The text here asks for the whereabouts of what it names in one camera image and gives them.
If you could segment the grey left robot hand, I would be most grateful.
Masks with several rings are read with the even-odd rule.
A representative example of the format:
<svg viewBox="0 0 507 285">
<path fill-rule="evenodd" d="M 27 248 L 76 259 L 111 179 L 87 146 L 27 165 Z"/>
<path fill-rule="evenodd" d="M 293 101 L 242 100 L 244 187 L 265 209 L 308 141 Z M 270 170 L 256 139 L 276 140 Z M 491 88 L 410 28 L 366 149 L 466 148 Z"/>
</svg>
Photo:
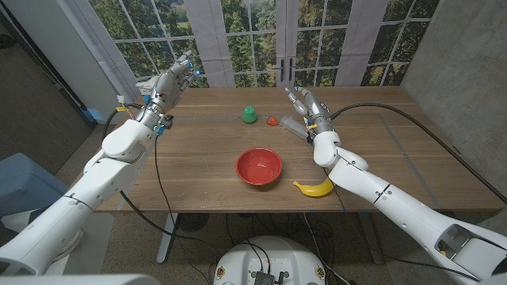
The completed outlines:
<svg viewBox="0 0 507 285">
<path fill-rule="evenodd" d="M 193 68 L 192 54 L 191 50 L 184 52 L 168 70 L 157 77 L 149 102 L 135 116 L 136 121 L 152 130 L 172 127 L 173 116 L 170 115 L 170 110 L 177 106 L 181 94 L 200 74 Z"/>
</svg>

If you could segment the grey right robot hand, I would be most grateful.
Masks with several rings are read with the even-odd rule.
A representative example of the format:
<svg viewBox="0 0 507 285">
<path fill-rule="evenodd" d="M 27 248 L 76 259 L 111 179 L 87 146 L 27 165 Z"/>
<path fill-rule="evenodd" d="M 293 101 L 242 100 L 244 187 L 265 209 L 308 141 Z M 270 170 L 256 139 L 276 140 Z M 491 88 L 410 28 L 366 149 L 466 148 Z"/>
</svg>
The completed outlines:
<svg viewBox="0 0 507 285">
<path fill-rule="evenodd" d="M 300 115 L 307 118 L 312 125 L 316 125 L 314 128 L 316 134 L 333 131 L 334 129 L 330 122 L 330 111 L 327 106 L 306 88 L 296 86 L 295 91 L 301 92 L 304 101 L 299 100 L 289 88 L 284 88 L 284 92 L 287 94 L 294 109 Z"/>
</svg>

